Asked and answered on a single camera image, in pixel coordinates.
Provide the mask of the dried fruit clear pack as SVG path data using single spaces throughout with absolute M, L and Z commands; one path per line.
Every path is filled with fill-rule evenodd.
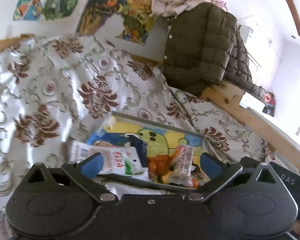
M 191 174 L 199 180 L 208 179 L 209 177 L 200 169 L 197 164 L 192 164 Z

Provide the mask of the white green red snack pouch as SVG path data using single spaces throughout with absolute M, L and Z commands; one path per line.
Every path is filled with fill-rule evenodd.
M 102 147 L 73 141 L 70 160 L 80 163 L 94 153 L 101 153 L 104 158 L 103 169 L 99 173 L 101 175 L 139 176 L 143 174 L 143 167 L 134 147 Z

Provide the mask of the mixed nuts clear pack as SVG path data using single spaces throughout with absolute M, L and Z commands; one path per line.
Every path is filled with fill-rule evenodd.
M 175 166 L 172 167 L 172 171 L 167 176 L 165 182 L 166 184 L 170 185 L 192 188 L 191 167 L 194 155 L 194 147 L 185 144 L 179 144 L 178 146 L 183 146 L 183 153 L 176 162 Z

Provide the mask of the dark blue snack bar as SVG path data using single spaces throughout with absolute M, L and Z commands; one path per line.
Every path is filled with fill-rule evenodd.
M 126 134 L 125 136 L 130 141 L 130 145 L 136 149 L 142 167 L 148 167 L 147 143 L 134 134 Z

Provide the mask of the grey box with painted bottom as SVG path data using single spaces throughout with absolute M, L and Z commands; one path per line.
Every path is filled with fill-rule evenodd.
M 107 114 L 101 126 L 90 134 L 86 143 L 95 146 L 129 147 L 131 145 L 125 136 L 126 134 L 137 135 L 147 143 L 147 158 L 162 154 L 171 155 L 179 144 L 185 144 L 194 147 L 192 163 L 200 167 L 199 159 L 202 153 L 210 153 L 209 144 L 202 135 L 117 112 Z M 145 175 L 143 177 L 119 176 L 115 174 L 110 177 L 123 183 L 152 189 L 164 189 L 174 192 L 187 192 L 195 189 L 166 184 L 165 180 L 172 169 L 168 174 L 158 177 L 155 181 L 149 179 L 148 167 L 144 167 L 144 170 Z M 199 186 L 210 181 L 210 178 L 199 180 L 193 175 L 191 176 L 198 180 Z

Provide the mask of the colourful patterned bag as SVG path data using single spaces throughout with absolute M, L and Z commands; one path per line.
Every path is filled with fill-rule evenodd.
M 276 100 L 272 92 L 266 91 L 262 86 L 259 86 L 258 97 L 264 102 L 263 113 L 274 117 Z

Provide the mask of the olive quilted down jacket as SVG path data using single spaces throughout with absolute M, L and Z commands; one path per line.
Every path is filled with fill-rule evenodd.
M 261 98 L 253 83 L 249 56 L 234 15 L 202 3 L 172 18 L 166 42 L 163 75 L 169 86 L 198 95 L 225 80 Z

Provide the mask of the landscape flower painting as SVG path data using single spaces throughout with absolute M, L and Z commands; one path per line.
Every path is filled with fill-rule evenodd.
M 121 10 L 123 31 L 116 38 L 145 45 L 153 28 L 152 0 L 126 0 Z

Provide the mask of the swirly sun painting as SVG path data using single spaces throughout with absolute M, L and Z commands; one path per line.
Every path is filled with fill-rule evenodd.
M 88 0 L 76 32 L 81 35 L 93 35 L 113 14 L 120 14 L 126 3 L 126 0 Z

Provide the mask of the anime girl poster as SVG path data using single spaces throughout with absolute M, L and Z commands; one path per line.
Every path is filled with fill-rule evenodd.
M 13 13 L 14 21 L 38 21 L 46 0 L 18 0 Z

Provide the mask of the pink crumpled cloth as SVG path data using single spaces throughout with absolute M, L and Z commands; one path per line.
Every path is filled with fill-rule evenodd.
M 228 10 L 222 0 L 152 0 L 150 16 L 153 18 L 178 16 L 202 3 L 214 4 L 224 11 Z

